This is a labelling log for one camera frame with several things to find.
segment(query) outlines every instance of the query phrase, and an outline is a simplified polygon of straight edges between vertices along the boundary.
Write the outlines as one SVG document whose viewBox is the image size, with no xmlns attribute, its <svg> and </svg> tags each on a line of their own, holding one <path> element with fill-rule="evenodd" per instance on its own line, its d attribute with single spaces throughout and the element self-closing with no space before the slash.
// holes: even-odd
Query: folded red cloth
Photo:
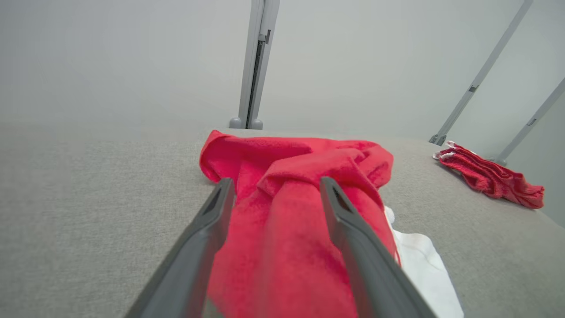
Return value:
<svg viewBox="0 0 565 318">
<path fill-rule="evenodd" d="M 393 157 L 368 141 L 238 138 L 213 131 L 200 167 L 230 177 L 237 200 L 214 259 L 208 296 L 231 317 L 356 317 L 340 251 L 331 243 L 319 182 L 334 178 L 398 259 L 377 189 Z"/>
<path fill-rule="evenodd" d="M 494 198 L 504 197 L 531 209 L 544 206 L 544 187 L 529 184 L 523 174 L 484 160 L 453 141 L 448 141 L 447 145 L 448 149 L 434 153 L 433 157 L 444 166 L 461 172 L 474 190 Z"/>
</svg>

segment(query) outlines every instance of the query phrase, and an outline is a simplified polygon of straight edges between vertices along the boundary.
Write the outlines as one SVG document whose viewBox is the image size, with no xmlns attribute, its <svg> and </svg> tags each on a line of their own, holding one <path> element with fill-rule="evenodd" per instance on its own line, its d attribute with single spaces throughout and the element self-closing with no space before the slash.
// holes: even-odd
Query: red cloth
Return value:
<svg viewBox="0 0 565 318">
<path fill-rule="evenodd" d="M 340 251 L 331 243 L 319 182 L 334 178 L 392 255 L 377 189 L 393 157 L 368 141 L 238 138 L 213 131 L 200 167 L 230 177 L 237 200 L 216 254 L 208 296 L 231 317 L 356 317 Z"/>
<path fill-rule="evenodd" d="M 533 186 L 526 182 L 523 174 L 484 160 L 452 141 L 447 144 L 450 148 L 435 153 L 434 158 L 444 166 L 461 172 L 474 190 L 494 198 L 504 197 L 531 209 L 544 206 L 544 187 Z"/>
</svg>

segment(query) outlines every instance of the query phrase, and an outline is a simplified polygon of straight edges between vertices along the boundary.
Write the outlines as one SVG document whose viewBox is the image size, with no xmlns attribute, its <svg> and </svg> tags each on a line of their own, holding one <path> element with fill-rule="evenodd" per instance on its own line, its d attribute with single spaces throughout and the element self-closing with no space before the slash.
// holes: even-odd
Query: white panel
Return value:
<svg viewBox="0 0 565 318">
<path fill-rule="evenodd" d="M 0 120 L 227 127 L 250 0 L 0 4 Z"/>
<path fill-rule="evenodd" d="M 542 211 L 565 226 L 565 94 L 509 155 L 508 168 L 545 187 Z"/>
<path fill-rule="evenodd" d="M 428 140 L 522 3 L 281 1 L 259 119 Z"/>
<path fill-rule="evenodd" d="M 447 138 L 492 158 L 565 76 L 565 2 L 534 0 Z"/>
</svg>

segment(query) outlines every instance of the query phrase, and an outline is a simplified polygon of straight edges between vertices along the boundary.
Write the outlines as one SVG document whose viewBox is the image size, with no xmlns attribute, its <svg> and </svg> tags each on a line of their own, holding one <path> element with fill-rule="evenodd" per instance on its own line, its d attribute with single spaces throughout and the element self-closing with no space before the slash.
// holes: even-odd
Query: crumpled red cloth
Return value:
<svg viewBox="0 0 565 318">
<path fill-rule="evenodd" d="M 544 206 L 543 186 L 531 185 L 523 174 L 485 160 L 453 141 L 446 144 L 449 148 L 434 153 L 433 157 L 444 166 L 461 172 L 463 179 L 472 189 L 489 197 L 504 197 L 531 209 Z"/>
<path fill-rule="evenodd" d="M 207 295 L 226 318 L 356 317 L 340 251 L 331 243 L 319 183 L 334 178 L 398 257 L 377 189 L 393 156 L 368 141 L 239 138 L 213 131 L 200 157 L 213 182 L 230 177 L 237 200 Z"/>
</svg>

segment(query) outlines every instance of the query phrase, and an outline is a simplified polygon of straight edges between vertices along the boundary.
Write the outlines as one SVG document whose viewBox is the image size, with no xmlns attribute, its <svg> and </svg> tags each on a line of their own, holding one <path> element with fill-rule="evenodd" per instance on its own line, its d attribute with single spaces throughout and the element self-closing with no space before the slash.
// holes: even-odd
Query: white cloth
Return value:
<svg viewBox="0 0 565 318">
<path fill-rule="evenodd" d="M 394 212 L 385 207 L 389 225 L 394 222 Z M 392 229 L 394 241 L 404 273 L 414 284 L 438 318 L 463 317 L 463 310 L 451 279 L 429 237 L 405 234 Z"/>
</svg>

